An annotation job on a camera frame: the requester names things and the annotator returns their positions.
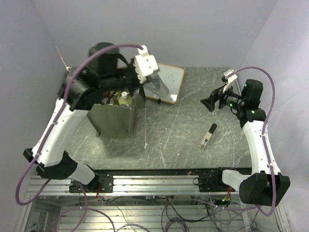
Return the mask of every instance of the white wall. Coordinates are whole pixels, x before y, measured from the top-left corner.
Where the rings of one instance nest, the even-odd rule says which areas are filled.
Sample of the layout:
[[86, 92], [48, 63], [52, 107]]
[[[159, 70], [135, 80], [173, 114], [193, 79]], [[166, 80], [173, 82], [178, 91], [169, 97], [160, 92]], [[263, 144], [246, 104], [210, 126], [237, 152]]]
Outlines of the white wall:
[[[276, 85], [274, 113], [269, 136], [277, 163], [291, 178], [284, 197], [295, 232], [308, 231], [309, 195], [309, 1], [279, 0], [241, 67], [259, 66], [272, 75]], [[271, 86], [263, 73], [243, 71], [264, 83], [261, 107], [268, 110]]]
[[23, 151], [43, 133], [66, 69], [31, 0], [1, 1], [0, 54], [0, 230], [11, 232]]
[[[145, 44], [161, 63], [241, 64], [277, 0], [33, 0], [67, 65], [98, 42]], [[136, 51], [122, 49], [131, 57]]]

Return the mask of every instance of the gray marble tabletop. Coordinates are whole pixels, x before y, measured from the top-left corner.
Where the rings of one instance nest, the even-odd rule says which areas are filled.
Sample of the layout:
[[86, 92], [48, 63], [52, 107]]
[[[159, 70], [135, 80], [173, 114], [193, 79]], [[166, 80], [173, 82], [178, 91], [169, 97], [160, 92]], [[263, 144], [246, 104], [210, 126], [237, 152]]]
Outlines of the gray marble tabletop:
[[[94, 169], [251, 167], [246, 137], [228, 107], [210, 113], [200, 103], [222, 85], [226, 68], [185, 68], [177, 104], [146, 101], [139, 110], [136, 138], [100, 139], [85, 117], [67, 151]], [[199, 144], [212, 123], [207, 147]]]

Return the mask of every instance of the purple cable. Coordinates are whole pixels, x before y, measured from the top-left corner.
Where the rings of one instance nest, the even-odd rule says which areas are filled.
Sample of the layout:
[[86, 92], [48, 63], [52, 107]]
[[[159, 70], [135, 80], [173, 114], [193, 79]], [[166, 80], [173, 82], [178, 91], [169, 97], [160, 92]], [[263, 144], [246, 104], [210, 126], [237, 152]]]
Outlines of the purple cable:
[[94, 59], [98, 58], [99, 56], [103, 55], [104, 53], [106, 52], [109, 52], [111, 50], [114, 50], [114, 49], [117, 49], [117, 48], [120, 48], [120, 47], [135, 47], [135, 48], [139, 48], [139, 49], [143, 49], [142, 46], [140, 45], [136, 45], [136, 44], [130, 44], [130, 43], [125, 43], [125, 44], [119, 44], [119, 45], [111, 45], [111, 46], [108, 46], [108, 47], [105, 47], [99, 51], [97, 51], [96, 53], [92, 54], [91, 56], [89, 56], [74, 72], [73, 74], [73, 77], [69, 80], [69, 82], [67, 83], [67, 86], [64, 90], [64, 95], [63, 95], [63, 103], [62, 103], [62, 106], [60, 107], [58, 113], [56, 114], [55, 118], [53, 119], [53, 124], [51, 124], [49, 126], [49, 128], [47, 129], [45, 135], [43, 136], [42, 138], [42, 141], [40, 143], [40, 146], [38, 148], [38, 151], [37, 151], [37, 154], [35, 155], [35, 157], [32, 159], [32, 161], [30, 162], [29, 166], [27, 167], [27, 169], [25, 170], [25, 172], [22, 174], [21, 178], [19, 179], [18, 183], [17, 183], [17, 187], [16, 187], [16, 191], [15, 191], [15, 200], [16, 200], [16, 203], [19, 204], [19, 205], [27, 205], [31, 202], [33, 202], [38, 196], [39, 194], [42, 192], [42, 190], [44, 189], [44, 187], [48, 184], [48, 182], [50, 181], [50, 179], [48, 179], [44, 185], [42, 186], [42, 188], [39, 190], [39, 192], [34, 195], [34, 197], [28, 201], [28, 202], [21, 202], [20, 199], [19, 199], [19, 191], [20, 191], [20, 187], [23, 183], [23, 180], [25, 179], [27, 173], [29, 172], [29, 170], [31, 169], [31, 167], [33, 166], [33, 164], [35, 163], [35, 161], [39, 158], [41, 152], [42, 152], [42, 149], [44, 147], [44, 145], [46, 144], [46, 141], [50, 135], [50, 133], [52, 132], [55, 124], [57, 123], [58, 119], [60, 118], [62, 112], [64, 111], [65, 109], [65, 106], [66, 106], [66, 101], [68, 99], [68, 96], [69, 96], [69, 91], [70, 91], [70, 88], [71, 88], [71, 85], [73, 83], [73, 81], [78, 77], [78, 75], [85, 69], [85, 67]]
[[42, 187], [40, 188], [40, 190], [27, 202], [21, 202], [20, 199], [19, 199], [19, 191], [20, 191], [20, 187], [21, 187], [21, 184], [25, 178], [25, 176], [27, 175], [27, 173], [29, 172], [30, 168], [32, 167], [32, 165], [35, 163], [35, 161], [38, 159], [39, 155], [36, 155], [32, 161], [30, 162], [29, 166], [27, 167], [25, 173], [23, 174], [23, 176], [20, 178], [18, 184], [17, 184], [17, 187], [16, 187], [16, 191], [15, 191], [15, 200], [17, 202], [17, 204], [19, 205], [27, 205], [27, 204], [30, 204], [31, 202], [33, 202], [35, 199], [37, 199], [37, 197], [40, 195], [40, 193], [43, 191], [43, 189], [45, 188], [45, 186], [48, 184], [48, 182], [51, 180], [51, 179], [48, 179], [43, 185]]
[[190, 232], [189, 228], [187, 227], [184, 220], [182, 220], [180, 217], [173, 217], [171, 220], [166, 224], [164, 231], [168, 232], [169, 228], [173, 224], [180, 224], [183, 228], [183, 232]]
[[77, 223], [77, 225], [74, 227], [74, 229], [73, 229], [71, 232], [76, 231], [76, 229], [77, 229], [77, 228], [80, 226], [80, 224], [83, 222], [83, 220], [84, 220], [84, 218], [85, 218], [85, 215], [86, 215], [86, 213], [87, 213], [87, 210], [91, 210], [91, 211], [97, 212], [97, 213], [99, 213], [99, 214], [103, 214], [105, 217], [107, 217], [107, 219], [108, 219], [108, 220], [111, 222], [111, 224], [112, 224], [113, 231], [115, 232], [115, 225], [114, 225], [114, 222], [112, 221], [112, 219], [111, 219], [107, 214], [105, 214], [105, 213], [103, 213], [103, 212], [101, 212], [101, 211], [99, 211], [99, 210], [92, 209], [92, 208], [89, 208], [89, 207], [88, 207], [87, 195], [86, 195], [86, 191], [85, 191], [85, 189], [84, 189], [82, 183], [80, 183], [80, 187], [81, 187], [81, 190], [82, 190], [82, 192], [83, 192], [83, 194], [84, 194], [85, 206], [84, 206], [84, 207], [74, 207], [74, 208], [72, 208], [72, 209], [68, 209], [68, 210], [62, 212], [62, 213], [57, 217], [57, 219], [54, 221], [54, 226], [53, 226], [54, 232], [57, 232], [57, 230], [56, 230], [57, 222], [61, 219], [61, 217], [62, 217], [63, 215], [65, 215], [66, 213], [68, 213], [68, 212], [70, 212], [70, 211], [79, 210], [79, 209], [84, 209], [84, 213], [83, 213], [82, 218], [80, 219], [80, 221]]
[[[275, 96], [276, 96], [276, 91], [275, 91], [275, 84], [274, 84], [274, 81], [273, 79], [271, 78], [271, 76], [269, 75], [268, 72], [266, 72], [264, 69], [261, 69], [259, 67], [255, 67], [255, 66], [249, 66], [249, 67], [245, 67], [245, 68], [241, 68], [237, 71], [234, 71], [232, 72], [231, 74], [229, 74], [227, 77], [230, 77], [242, 70], [245, 70], [245, 69], [257, 69], [257, 70], [260, 70], [262, 71], [263, 73], [266, 74], [266, 76], [269, 78], [270, 80], [270, 83], [271, 83], [271, 87], [272, 87], [272, 99], [271, 99], [271, 104], [270, 104], [270, 109], [269, 109], [269, 112], [267, 113], [267, 116], [266, 116], [266, 119], [264, 121], [264, 124], [263, 124], [263, 127], [262, 127], [262, 135], [265, 134], [265, 129], [266, 129], [266, 125], [267, 125], [267, 122], [268, 122], [268, 119], [270, 117], [270, 114], [271, 114], [271, 111], [274, 107], [274, 104], [275, 104]], [[269, 150], [268, 150], [268, 147], [267, 147], [267, 143], [266, 143], [266, 138], [265, 136], [262, 136], [262, 140], [263, 140], [263, 145], [264, 145], [264, 148], [265, 148], [265, 151], [266, 151], [266, 156], [267, 156], [267, 160], [268, 160], [268, 163], [270, 164], [271, 163], [271, 157], [270, 157], [270, 154], [269, 154]], [[269, 165], [269, 169], [270, 169], [270, 174], [271, 174], [271, 182], [272, 182], [272, 204], [271, 204], [271, 209], [269, 211], [269, 213], [265, 213], [259, 206], [256, 206], [259, 211], [261, 211], [261, 213], [264, 215], [264, 216], [270, 216], [273, 214], [273, 212], [275, 211], [275, 207], [276, 207], [276, 180], [275, 180], [275, 173], [274, 173], [274, 169], [273, 169], [273, 166]]]
[[71, 231], [71, 232], [74, 232], [76, 231], [76, 229], [79, 227], [79, 225], [83, 222], [85, 216], [86, 216], [86, 213], [87, 213], [87, 209], [88, 209], [88, 200], [87, 200], [87, 195], [86, 195], [86, 191], [82, 185], [82, 183], [79, 183], [79, 186], [81, 187], [81, 190], [84, 194], [84, 200], [85, 200], [85, 206], [84, 207], [75, 207], [75, 208], [72, 208], [72, 209], [69, 209], [69, 210], [66, 210], [64, 212], [62, 212], [61, 214], [59, 214], [59, 216], [57, 217], [57, 219], [54, 221], [54, 225], [53, 225], [53, 229], [54, 229], [54, 232], [57, 232], [57, 223], [58, 221], [61, 219], [61, 217], [63, 215], [65, 215], [67, 212], [70, 212], [72, 210], [76, 210], [76, 209], [81, 209], [81, 208], [84, 208], [84, 213], [81, 217], [81, 219], [79, 220], [79, 222], [77, 223], [77, 225], [74, 227], [74, 229]]

